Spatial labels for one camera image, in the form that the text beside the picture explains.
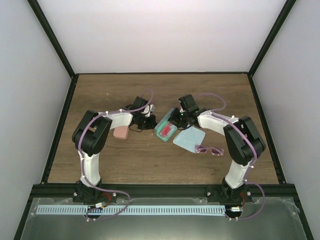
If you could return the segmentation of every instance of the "white strip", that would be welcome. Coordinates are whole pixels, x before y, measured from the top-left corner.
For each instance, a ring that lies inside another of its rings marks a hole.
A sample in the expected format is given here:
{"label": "white strip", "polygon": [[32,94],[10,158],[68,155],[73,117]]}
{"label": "white strip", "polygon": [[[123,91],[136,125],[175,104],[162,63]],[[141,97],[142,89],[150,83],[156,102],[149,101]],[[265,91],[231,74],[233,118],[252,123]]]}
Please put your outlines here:
{"label": "white strip", "polygon": [[[123,206],[109,205],[101,210],[93,210],[88,215],[113,215],[119,212]],[[38,205],[37,215],[84,215],[88,205]],[[197,215],[197,216],[224,216],[226,208],[224,205],[198,205],[198,206],[177,206],[177,205],[130,205],[120,215]]]}

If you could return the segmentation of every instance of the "pink soap bar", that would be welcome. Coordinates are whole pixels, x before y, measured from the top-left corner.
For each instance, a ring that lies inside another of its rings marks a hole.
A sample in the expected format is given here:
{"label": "pink soap bar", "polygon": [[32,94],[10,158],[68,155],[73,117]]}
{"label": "pink soap bar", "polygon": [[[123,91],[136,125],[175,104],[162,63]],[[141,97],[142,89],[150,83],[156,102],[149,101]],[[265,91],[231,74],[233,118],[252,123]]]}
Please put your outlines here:
{"label": "pink soap bar", "polygon": [[128,132],[129,132],[128,126],[118,126],[114,129],[113,136],[116,139],[127,139]]}

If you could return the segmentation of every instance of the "light blue cloth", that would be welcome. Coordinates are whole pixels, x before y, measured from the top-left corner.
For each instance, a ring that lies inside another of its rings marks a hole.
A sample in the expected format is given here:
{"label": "light blue cloth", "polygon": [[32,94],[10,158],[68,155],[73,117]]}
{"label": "light blue cloth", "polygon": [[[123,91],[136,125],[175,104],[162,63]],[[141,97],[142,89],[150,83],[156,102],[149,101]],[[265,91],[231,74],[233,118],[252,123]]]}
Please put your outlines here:
{"label": "light blue cloth", "polygon": [[192,153],[196,153],[196,145],[201,145],[206,133],[194,126],[182,130],[173,140],[175,145],[184,148]]}

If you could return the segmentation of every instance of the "brown wood surface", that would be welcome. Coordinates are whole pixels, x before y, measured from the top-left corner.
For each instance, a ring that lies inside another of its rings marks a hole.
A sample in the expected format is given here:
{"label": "brown wood surface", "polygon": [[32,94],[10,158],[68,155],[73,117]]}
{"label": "brown wood surface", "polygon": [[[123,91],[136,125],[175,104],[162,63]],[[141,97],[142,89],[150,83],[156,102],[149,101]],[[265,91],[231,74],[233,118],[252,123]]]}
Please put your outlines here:
{"label": "brown wood surface", "polygon": [[[80,179],[80,159],[71,140],[79,121],[88,109],[113,111],[132,103],[136,96],[152,88],[157,122],[172,108],[178,98],[213,92],[222,96],[227,107],[220,114],[250,116],[265,138],[253,94],[245,74],[92,74],[80,75],[61,139],[49,175],[50,183],[74,183]],[[198,105],[217,108],[222,105],[213,96],[197,97]],[[110,131],[100,154],[99,172],[104,183],[117,184],[220,184],[226,176],[231,158],[225,137],[204,130],[203,144],[222,147],[224,156],[195,154],[164,142],[153,130],[129,131],[126,140],[113,137]],[[260,184],[277,184],[269,148],[256,162],[248,180]]]}

